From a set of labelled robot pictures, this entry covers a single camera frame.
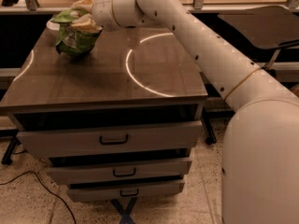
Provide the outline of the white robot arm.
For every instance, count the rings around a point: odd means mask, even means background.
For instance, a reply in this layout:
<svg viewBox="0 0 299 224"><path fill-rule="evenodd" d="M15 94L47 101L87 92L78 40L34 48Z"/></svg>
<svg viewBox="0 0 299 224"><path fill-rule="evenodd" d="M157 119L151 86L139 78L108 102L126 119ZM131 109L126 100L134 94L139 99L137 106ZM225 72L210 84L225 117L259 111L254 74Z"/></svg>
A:
<svg viewBox="0 0 299 224"><path fill-rule="evenodd" d="M79 0L107 31L171 30L235 114L223 139L223 224L299 224L299 98L179 0Z"/></svg>

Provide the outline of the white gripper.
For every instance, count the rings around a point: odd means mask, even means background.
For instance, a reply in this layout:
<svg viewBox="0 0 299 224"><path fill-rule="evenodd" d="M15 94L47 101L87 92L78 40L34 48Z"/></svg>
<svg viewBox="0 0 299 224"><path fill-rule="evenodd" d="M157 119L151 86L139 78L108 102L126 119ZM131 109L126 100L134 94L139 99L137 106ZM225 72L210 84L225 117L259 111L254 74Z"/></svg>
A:
<svg viewBox="0 0 299 224"><path fill-rule="evenodd" d="M102 28L110 32L119 29L113 14L113 0L78 0L71 8L92 13L71 22L71 27L77 31L96 34Z"/></svg>

